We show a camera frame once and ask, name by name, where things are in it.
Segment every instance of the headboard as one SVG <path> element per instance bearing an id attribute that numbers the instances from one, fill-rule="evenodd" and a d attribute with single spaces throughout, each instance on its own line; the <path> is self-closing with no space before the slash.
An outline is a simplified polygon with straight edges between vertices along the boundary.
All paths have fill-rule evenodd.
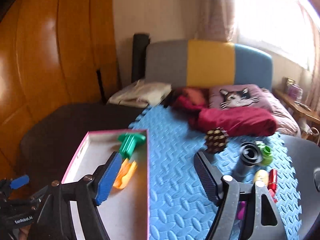
<path id="1" fill-rule="evenodd" d="M 145 78 L 170 83 L 173 88 L 256 84 L 270 90 L 272 57 L 231 42 L 161 41 L 147 47 Z"/>

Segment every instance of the cat print pillow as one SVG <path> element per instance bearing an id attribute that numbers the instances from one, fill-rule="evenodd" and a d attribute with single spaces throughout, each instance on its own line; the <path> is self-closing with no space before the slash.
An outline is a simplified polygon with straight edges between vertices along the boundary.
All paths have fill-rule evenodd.
<path id="1" fill-rule="evenodd" d="M 272 106 L 266 93 L 254 84 L 223 85 L 211 87 L 209 90 L 210 108 L 226 110 L 234 107 L 250 106 L 272 112 Z"/>
<path id="2" fill-rule="evenodd" d="M 259 101 L 259 97 L 250 96 L 248 88 L 244 88 L 240 91 L 220 89 L 220 94 L 223 97 L 223 102 L 220 104 L 222 109 L 249 106 L 252 103 Z"/>

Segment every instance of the window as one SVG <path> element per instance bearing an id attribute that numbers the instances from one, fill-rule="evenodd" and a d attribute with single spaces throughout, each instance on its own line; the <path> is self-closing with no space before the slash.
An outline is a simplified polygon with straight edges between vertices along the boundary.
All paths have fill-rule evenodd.
<path id="1" fill-rule="evenodd" d="M 311 70 L 313 33 L 301 4 L 319 20 L 308 0 L 235 0 L 237 42 L 267 49 Z"/>

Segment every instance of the curtain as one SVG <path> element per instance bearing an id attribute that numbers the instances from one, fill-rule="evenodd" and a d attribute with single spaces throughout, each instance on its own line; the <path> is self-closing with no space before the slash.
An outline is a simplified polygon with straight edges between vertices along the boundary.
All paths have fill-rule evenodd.
<path id="1" fill-rule="evenodd" d="M 198 38 L 231 41 L 235 22 L 234 0 L 202 0 Z"/>
<path id="2" fill-rule="evenodd" d="M 314 67 L 312 73 L 311 87 L 306 98 L 306 105 L 320 113 L 320 30 L 319 27 L 312 20 L 308 12 L 302 7 L 304 16 L 306 20 L 309 20 L 312 27 L 313 40 L 314 40 Z"/>

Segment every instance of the pink box edge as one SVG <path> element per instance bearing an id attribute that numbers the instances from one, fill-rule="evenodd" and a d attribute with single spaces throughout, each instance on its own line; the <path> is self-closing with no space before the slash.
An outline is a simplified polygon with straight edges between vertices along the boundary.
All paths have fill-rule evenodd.
<path id="1" fill-rule="evenodd" d="M 74 162 L 74 160 L 76 159 L 76 156 L 78 155 L 78 152 L 79 150 L 81 149 L 84 141 L 86 140 L 86 138 L 89 136 L 89 134 L 100 134 L 100 133 L 114 133 L 114 132 L 117 132 L 117 133 L 125 133 L 125 132 L 146 132 L 147 133 L 147 209 L 148 209 L 148 218 L 147 218 L 147 238 L 146 240 L 149 240 L 149 232 L 150 232 L 150 172 L 149 172 L 149 166 L 150 166 L 150 159 L 149 159 L 149 131 L 147 129 L 137 129 L 137 130 L 134 130 L 134 129 L 119 129 L 119 130 L 101 130 L 101 131 L 89 131 L 86 133 L 86 135 L 84 136 L 84 138 L 82 139 L 79 147 L 77 148 L 75 154 L 73 155 L 72 159 L 71 159 L 71 162 L 69 163 L 69 166 L 62 178 L 62 181 L 61 183 L 63 184 L 64 181 L 66 180 L 66 177 L 70 171 L 70 168 Z"/>

